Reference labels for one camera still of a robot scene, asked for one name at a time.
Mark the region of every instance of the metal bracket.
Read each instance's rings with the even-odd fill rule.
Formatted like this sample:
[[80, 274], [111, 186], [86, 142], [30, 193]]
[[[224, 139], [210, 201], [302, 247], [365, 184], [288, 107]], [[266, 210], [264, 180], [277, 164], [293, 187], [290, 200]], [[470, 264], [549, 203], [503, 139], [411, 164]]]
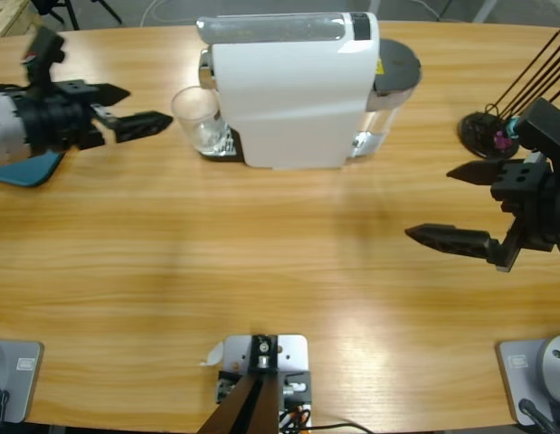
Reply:
[[38, 342], [0, 341], [0, 390], [10, 394], [5, 422], [22, 422], [30, 409], [43, 345]]

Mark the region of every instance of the wooden table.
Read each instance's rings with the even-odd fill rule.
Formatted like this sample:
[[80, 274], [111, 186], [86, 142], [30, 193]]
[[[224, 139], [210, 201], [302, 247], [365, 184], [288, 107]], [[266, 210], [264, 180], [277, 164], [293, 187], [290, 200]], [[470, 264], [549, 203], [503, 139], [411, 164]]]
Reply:
[[[215, 407], [217, 370], [199, 363], [218, 341], [300, 333], [316, 423], [511, 423], [495, 345], [560, 334], [560, 254], [523, 251], [507, 275], [403, 230], [445, 222], [502, 238], [510, 218], [489, 189], [445, 176], [472, 158], [455, 126], [552, 32], [382, 24], [418, 53], [422, 84], [382, 150], [341, 170], [207, 162], [174, 124], [69, 153], [43, 187], [0, 184], [0, 338], [45, 345], [29, 420], [192, 431]], [[118, 115], [168, 112], [197, 83], [193, 28], [65, 37], [54, 78], [131, 90]], [[28, 42], [0, 40], [0, 82], [24, 82]]]

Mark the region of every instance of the cable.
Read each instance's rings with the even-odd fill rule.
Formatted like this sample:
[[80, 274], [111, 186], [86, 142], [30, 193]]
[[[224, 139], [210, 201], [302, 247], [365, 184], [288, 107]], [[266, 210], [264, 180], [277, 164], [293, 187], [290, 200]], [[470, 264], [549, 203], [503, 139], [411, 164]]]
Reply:
[[310, 417], [310, 410], [303, 410], [301, 407], [297, 407], [292, 410], [284, 411], [280, 416], [280, 421], [282, 421], [286, 416], [290, 417], [289, 421], [285, 423], [281, 428], [280, 432], [282, 434], [300, 434], [302, 431], [312, 431], [312, 430], [323, 430], [323, 429], [336, 429], [336, 428], [356, 428], [366, 434], [374, 434], [370, 429], [363, 427], [359, 423], [354, 422], [342, 422], [333, 423], [330, 425], [316, 425], [308, 427], [306, 423]]
[[544, 434], [557, 434], [559, 432], [554, 422], [539, 411], [531, 400], [522, 399], [518, 403], [518, 408], [523, 414], [528, 416]]
[[143, 16], [141, 18], [141, 21], [139, 23], [139, 27], [143, 27], [145, 25], [145, 20], [147, 19], [147, 15], [149, 15], [149, 13], [151, 13], [151, 17], [157, 21], [158, 23], [162, 23], [162, 24], [175, 24], [175, 23], [181, 23], [183, 21], [187, 21], [188, 19], [186, 18], [178, 18], [176, 20], [166, 20], [164, 18], [159, 18], [157, 16], [157, 8], [166, 3], [169, 0], [153, 0], [149, 6], [147, 7], [147, 9], [145, 10], [145, 12], [143, 13]]
[[345, 428], [345, 427], [356, 428], [365, 432], [366, 434], [375, 434], [370, 429], [363, 427], [362, 425], [354, 422], [342, 422], [342, 423], [333, 423], [331, 425], [316, 425], [313, 427], [301, 427], [299, 428], [299, 431], [312, 431], [314, 429], [336, 429], [336, 428]]
[[422, 6], [424, 9], [426, 9], [428, 12], [430, 12], [431, 14], [434, 15], [434, 17], [436, 18], [436, 21], [442, 21], [442, 22], [452, 22], [452, 23], [462, 23], [462, 21], [459, 20], [444, 20], [442, 19], [441, 15], [436, 12], [434, 9], [432, 9], [426, 2], [424, 2], [423, 0], [408, 0], [409, 2], [413, 2], [416, 3], [420, 6]]
[[166, 19], [164, 19], [164, 18], [159, 18], [159, 17], [157, 16], [157, 9], [159, 8], [159, 6], [162, 5], [162, 4], [164, 4], [164, 3], [166, 3], [166, 2], [168, 2], [168, 1], [169, 1], [169, 0], [160, 0], [159, 3], [157, 3], [157, 4], [155, 5], [155, 7], [151, 10], [151, 16], [153, 17], [153, 19], [154, 19], [155, 21], [157, 21], [157, 22], [159, 22], [159, 23], [163, 23], [163, 24], [175, 24], [175, 23], [181, 23], [182, 21], [187, 21], [188, 18], [187, 18], [187, 19], [185, 19], [185, 18], [179, 18], [179, 19], [176, 19], [176, 20], [166, 20]]
[[147, 18], [147, 15], [149, 13], [149, 11], [151, 10], [151, 8], [153, 6], [155, 6], [155, 4], [158, 2], [159, 0], [153, 0], [151, 3], [149, 3], [149, 6], [147, 6], [147, 9], [145, 9], [145, 12], [143, 13], [143, 16], [141, 17], [141, 21], [138, 24], [139, 27], [143, 27], [145, 25], [145, 19]]

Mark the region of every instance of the white paper tag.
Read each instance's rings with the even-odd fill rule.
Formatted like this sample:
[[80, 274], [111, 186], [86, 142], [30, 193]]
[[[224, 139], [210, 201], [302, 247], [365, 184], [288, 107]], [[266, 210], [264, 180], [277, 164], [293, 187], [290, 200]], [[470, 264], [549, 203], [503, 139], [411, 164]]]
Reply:
[[21, 357], [16, 364], [16, 371], [33, 371], [36, 365], [36, 359], [29, 357]]

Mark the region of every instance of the black rod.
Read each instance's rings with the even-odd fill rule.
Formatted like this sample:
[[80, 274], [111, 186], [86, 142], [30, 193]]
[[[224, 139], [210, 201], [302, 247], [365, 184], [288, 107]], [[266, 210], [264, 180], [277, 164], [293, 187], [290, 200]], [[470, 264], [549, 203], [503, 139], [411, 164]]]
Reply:
[[539, 85], [541, 83], [543, 83], [544, 80], [549, 79], [550, 75], [551, 75], [551, 71], [553, 71], [555, 69], [555, 67], [560, 63], [560, 56], [558, 56], [555, 61], [551, 64], [551, 66], [549, 66], [549, 68], [546, 69], [545, 72], [543, 72], [536, 80], [535, 82], [529, 87], [529, 89], [520, 97], [517, 99], [517, 101], [509, 108], [509, 109], [505, 109], [503, 110], [503, 113], [501, 114], [501, 117], [506, 118], [508, 116], [508, 114], [512, 114], [515, 112], [515, 110], [519, 107], [522, 106], [523, 104], [525, 104], [525, 102], [527, 102], [527, 98], [529, 97], [529, 95], [531, 95], [532, 93], [534, 93], [533, 91], [535, 90], [535, 88], [538, 88]]
[[541, 49], [541, 51], [535, 56], [535, 58], [526, 66], [526, 68], [518, 75], [518, 77], [511, 83], [511, 85], [508, 87], [507, 90], [505, 90], [505, 93], [503, 93], [499, 99], [497, 99], [497, 102], [495, 102], [493, 104], [494, 107], [496, 107], [500, 101], [503, 100], [503, 98], [505, 98], [505, 96], [507, 96], [507, 94], [511, 91], [511, 89], [513, 89], [513, 87], [518, 83], [519, 80], [521, 80], [523, 78], [523, 76], [527, 73], [527, 71], [529, 71], [529, 69], [535, 64], [535, 62], [539, 59], [539, 57], [541, 57], [541, 54], [543, 54], [545, 52], [545, 50], [547, 48], [549, 48], [549, 45], [551, 45], [553, 43], [553, 41], [556, 39], [557, 36], [559, 36], [560, 34], [560, 30], [557, 30], [553, 36], [551, 36], [551, 39], [549, 39], [549, 42], [546, 43], [543, 48]]
[[547, 79], [547, 81], [545, 81], [540, 87], [539, 89], [535, 90], [535, 92], [533, 92], [533, 94], [528, 98], [528, 101], [523, 104], [522, 108], [518, 108], [516, 109], [514, 112], [511, 112], [510, 117], [515, 116], [516, 114], [518, 114], [519, 112], [525, 110], [527, 108], [527, 106], [533, 102], [535, 99], [542, 97], [543, 95], [545, 95], [545, 93], [550, 90], [553, 85], [555, 83], [557, 83], [560, 79], [560, 72], [557, 73], [560, 70], [560, 65], [559, 68], [557, 68], [555, 70], [555, 72], [551, 75], [551, 77], [549, 77]]
[[560, 90], [557, 91], [557, 93], [551, 97], [551, 99], [549, 100], [549, 102], [553, 102], [557, 99], [557, 97], [560, 96]]
[[515, 97], [507, 104], [507, 106], [503, 109], [503, 113], [507, 112], [509, 110], [509, 108], [517, 103], [517, 100], [519, 99], [519, 97], [521, 97], [521, 95], [523, 95], [523, 92], [525, 92], [525, 90], [533, 83], [533, 81], [539, 76], [539, 74], [541, 73], [541, 71], [551, 62], [551, 60], [554, 59], [554, 57], [560, 52], [560, 44], [557, 48], [555, 48], [555, 51], [549, 56], [549, 58], [545, 61], [545, 63], [543, 63], [543, 65], [541, 65], [541, 67], [537, 70], [537, 72], [533, 75], [533, 77], [531, 77], [529, 79], [529, 81], [525, 84], [525, 86], [523, 86], [523, 89], [521, 89], [517, 95], [515, 95]]

